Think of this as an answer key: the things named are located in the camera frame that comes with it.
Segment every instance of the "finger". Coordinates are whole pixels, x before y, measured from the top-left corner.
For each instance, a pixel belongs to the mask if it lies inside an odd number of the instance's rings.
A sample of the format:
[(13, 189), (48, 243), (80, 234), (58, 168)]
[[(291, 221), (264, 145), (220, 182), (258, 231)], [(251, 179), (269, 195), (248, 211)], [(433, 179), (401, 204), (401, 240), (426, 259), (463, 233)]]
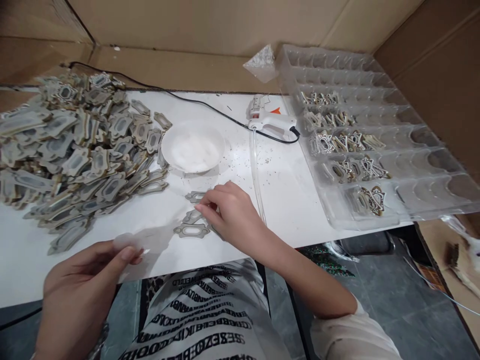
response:
[(200, 205), (208, 205), (210, 203), (217, 204), (222, 207), (225, 199), (225, 192), (218, 190), (208, 190), (200, 200)]
[(219, 215), (218, 212), (213, 210), (211, 207), (208, 207), (207, 205), (203, 204), (198, 204), (194, 206), (196, 210), (201, 212), (203, 217), (213, 226), (217, 228), (221, 228), (222, 224), (224, 223), (224, 220), (222, 217)]
[(119, 281), (122, 271), (136, 257), (137, 249), (127, 246), (122, 249), (106, 266), (93, 278), (93, 282), (100, 288), (116, 284)]
[(243, 189), (233, 181), (227, 181), (225, 186), (228, 187), (228, 189), (230, 189), (235, 194), (244, 193)]
[(62, 261), (59, 265), (62, 268), (85, 266), (100, 259), (109, 259), (115, 256), (113, 240), (96, 242), (86, 249), (77, 252), (75, 255)]
[(138, 265), (144, 260), (143, 257), (136, 257), (132, 261), (130, 261), (130, 265)]
[(229, 192), (229, 187), (225, 184), (225, 185), (215, 185), (215, 187), (213, 188), (213, 190), (216, 190), (216, 191), (219, 191), (219, 192), (222, 192), (222, 193), (228, 193)]

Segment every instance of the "gray floor tile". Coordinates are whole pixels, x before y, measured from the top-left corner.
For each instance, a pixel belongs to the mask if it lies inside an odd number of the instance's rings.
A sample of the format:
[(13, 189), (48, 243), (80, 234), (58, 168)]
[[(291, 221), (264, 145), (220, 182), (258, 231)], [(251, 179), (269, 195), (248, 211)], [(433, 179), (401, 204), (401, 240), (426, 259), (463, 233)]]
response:
[(447, 299), (383, 328), (403, 359), (480, 359)]
[(265, 268), (270, 304), (271, 322), (280, 334), (292, 359), (305, 356), (294, 308), (285, 280), (276, 272)]
[(356, 264), (358, 275), (381, 324), (416, 313), (444, 301), (404, 261), (403, 246), (397, 242), (393, 255), (362, 256)]
[[(0, 308), (0, 324), (18, 319), (42, 306), (41, 301)], [(30, 359), (35, 351), (42, 312), (0, 331), (0, 359)]]
[(110, 331), (101, 353), (102, 360), (116, 360), (137, 336), (140, 315), (141, 281), (123, 283), (107, 321)]
[(375, 314), (375, 311), (372, 307), (369, 293), (364, 286), (356, 263), (339, 259), (336, 261), (340, 265), (344, 266), (346, 269), (350, 270), (353, 274), (355, 274), (355, 277), (336, 275), (335, 279), (337, 279), (344, 287), (350, 290), (350, 292), (358, 299), (363, 309), (370, 315), (372, 319), (376, 320), (377, 315)]

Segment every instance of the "clear plastic tray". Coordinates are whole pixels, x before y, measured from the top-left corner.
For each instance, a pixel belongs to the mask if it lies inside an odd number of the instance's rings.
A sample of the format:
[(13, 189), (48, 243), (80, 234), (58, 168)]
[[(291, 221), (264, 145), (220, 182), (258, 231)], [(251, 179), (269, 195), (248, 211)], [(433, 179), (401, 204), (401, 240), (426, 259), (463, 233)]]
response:
[[(334, 228), (369, 230), (480, 211), (479, 185), (372, 55), (284, 45), (277, 67)], [(358, 143), (346, 140), (358, 134)]]

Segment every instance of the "person's right hand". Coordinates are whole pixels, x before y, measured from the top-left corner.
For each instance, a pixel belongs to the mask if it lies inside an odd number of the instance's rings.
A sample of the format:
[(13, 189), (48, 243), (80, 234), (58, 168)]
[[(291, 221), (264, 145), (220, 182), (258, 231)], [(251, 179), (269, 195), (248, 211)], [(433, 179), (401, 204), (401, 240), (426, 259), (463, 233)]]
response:
[(256, 260), (261, 261), (267, 243), (276, 238), (260, 219), (250, 196), (231, 181), (207, 191), (195, 209), (227, 242)]

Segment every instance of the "hand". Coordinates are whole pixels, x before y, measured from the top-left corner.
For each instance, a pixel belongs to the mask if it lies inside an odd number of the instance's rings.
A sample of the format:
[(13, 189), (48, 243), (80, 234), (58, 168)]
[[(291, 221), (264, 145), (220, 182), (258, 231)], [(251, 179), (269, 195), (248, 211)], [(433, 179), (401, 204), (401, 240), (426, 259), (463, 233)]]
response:
[(97, 242), (58, 263), (43, 285), (43, 312), (35, 360), (84, 360), (97, 343), (112, 304), (115, 288), (128, 264), (142, 262), (127, 246)]
[(195, 209), (227, 242), (256, 260), (262, 261), (267, 243), (277, 238), (260, 219), (250, 196), (231, 181), (207, 191)]

